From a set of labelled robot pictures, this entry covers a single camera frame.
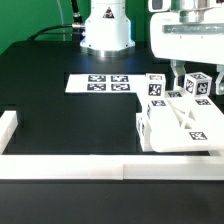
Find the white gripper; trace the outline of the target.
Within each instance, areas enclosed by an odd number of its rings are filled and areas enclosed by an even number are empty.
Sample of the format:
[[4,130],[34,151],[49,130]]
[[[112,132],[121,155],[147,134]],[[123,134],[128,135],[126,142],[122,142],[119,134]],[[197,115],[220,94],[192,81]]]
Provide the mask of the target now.
[[224,0],[148,0],[148,9],[151,49],[172,59],[173,89],[184,86],[184,61],[220,64],[216,94],[224,95]]

